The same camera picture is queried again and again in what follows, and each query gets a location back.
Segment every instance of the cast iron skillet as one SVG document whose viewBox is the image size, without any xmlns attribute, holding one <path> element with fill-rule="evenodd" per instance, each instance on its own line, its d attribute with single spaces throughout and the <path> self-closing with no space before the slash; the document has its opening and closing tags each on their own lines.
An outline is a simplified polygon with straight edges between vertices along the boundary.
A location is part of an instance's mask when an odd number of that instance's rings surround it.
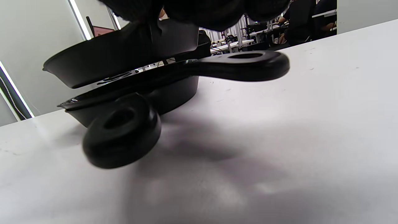
<svg viewBox="0 0 398 224">
<path fill-rule="evenodd" d="M 122 96 L 88 127 L 83 140 L 85 155 L 93 165 L 110 169 L 133 163 L 153 148 L 160 137 L 160 117 L 139 94 L 141 91 L 161 88 L 192 75 L 243 82 L 269 81 L 284 76 L 289 68 L 289 59 L 282 53 L 249 51 L 182 61 L 127 77 L 124 83 L 115 82 L 109 88 L 120 89 L 75 102 L 96 104 Z"/>
<path fill-rule="evenodd" d="M 174 20 L 129 23 L 52 56 L 44 71 L 70 88 L 79 88 L 126 71 L 190 52 L 198 44 L 199 27 Z"/>
</svg>

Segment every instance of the desk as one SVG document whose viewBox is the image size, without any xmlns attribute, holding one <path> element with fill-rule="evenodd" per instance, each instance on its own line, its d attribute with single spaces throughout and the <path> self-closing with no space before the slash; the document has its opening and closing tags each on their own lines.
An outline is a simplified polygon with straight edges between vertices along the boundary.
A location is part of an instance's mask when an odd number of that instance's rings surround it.
<svg viewBox="0 0 398 224">
<path fill-rule="evenodd" d="M 0 223 L 396 224 L 395 26 L 284 49 L 275 81 L 201 78 L 120 169 L 91 166 L 62 111 L 1 127 Z"/>
<path fill-rule="evenodd" d="M 272 28 L 273 29 L 277 29 L 277 28 L 279 28 L 280 26 L 279 25 L 274 25 Z M 269 31 L 268 31 L 268 29 L 264 29 L 264 30 L 261 30 L 261 31 L 257 31 L 257 32 L 253 32 L 253 33 L 250 33 L 249 34 L 249 36 L 250 37 L 256 37 L 256 43 L 260 43 L 260 35 L 261 34 L 263 34 L 263 33 L 268 33 Z"/>
<path fill-rule="evenodd" d="M 242 41 L 242 44 L 243 44 L 243 45 L 246 45 L 246 44 L 249 44 L 249 43 L 252 43 L 252 42 L 254 42 L 254 40 L 252 40 L 252 39 L 250 39 L 250 40 L 243 40 L 243 41 Z M 231 46 L 231 48 L 239 47 L 238 44 L 239 44 L 239 43 L 236 41 L 236 42 L 230 43 L 230 46 Z M 214 53 L 217 53 L 217 52 L 220 52 L 220 51 L 225 51 L 225 50 L 228 50 L 228 44 L 223 45 L 223 46 L 220 46 L 220 47 L 218 47 L 218 48 L 210 49 L 210 53 L 214 54 Z"/>
<path fill-rule="evenodd" d="M 334 15 L 337 15 L 337 9 L 314 15 L 314 16 L 312 16 L 312 18 L 319 17 L 319 16 L 329 17 L 329 16 L 334 16 Z"/>
</svg>

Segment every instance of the black skillet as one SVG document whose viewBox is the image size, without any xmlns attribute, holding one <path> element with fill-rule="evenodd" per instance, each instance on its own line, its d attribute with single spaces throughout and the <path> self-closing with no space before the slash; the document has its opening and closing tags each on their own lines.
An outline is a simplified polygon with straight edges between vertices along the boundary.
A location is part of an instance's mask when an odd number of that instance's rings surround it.
<svg viewBox="0 0 398 224">
<path fill-rule="evenodd" d="M 269 81 L 284 76 L 289 68 L 289 59 L 282 53 L 250 51 L 186 60 L 119 80 L 109 87 L 114 91 L 107 92 L 102 99 L 120 98 L 88 127 L 83 140 L 84 152 L 93 165 L 111 169 L 139 160 L 155 146 L 161 132 L 160 117 L 140 92 L 162 88 L 190 76 Z M 98 100 L 101 101 L 98 97 L 86 98 L 81 103 L 95 104 Z"/>
</svg>

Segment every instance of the white wall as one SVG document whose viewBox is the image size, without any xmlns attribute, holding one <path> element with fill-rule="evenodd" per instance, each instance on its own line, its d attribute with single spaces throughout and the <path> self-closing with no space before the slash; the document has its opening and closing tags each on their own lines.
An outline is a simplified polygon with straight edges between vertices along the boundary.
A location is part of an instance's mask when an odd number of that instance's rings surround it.
<svg viewBox="0 0 398 224">
<path fill-rule="evenodd" d="M 339 0 L 338 32 L 398 19 L 398 0 Z"/>
<path fill-rule="evenodd" d="M 17 119 L 12 114 L 4 98 L 0 95 L 0 127 L 14 122 L 17 122 Z"/>
<path fill-rule="evenodd" d="M 42 71 L 49 57 L 83 41 L 67 0 L 1 1 L 0 30 L 0 61 L 35 116 L 91 89 L 69 89 Z"/>
</svg>

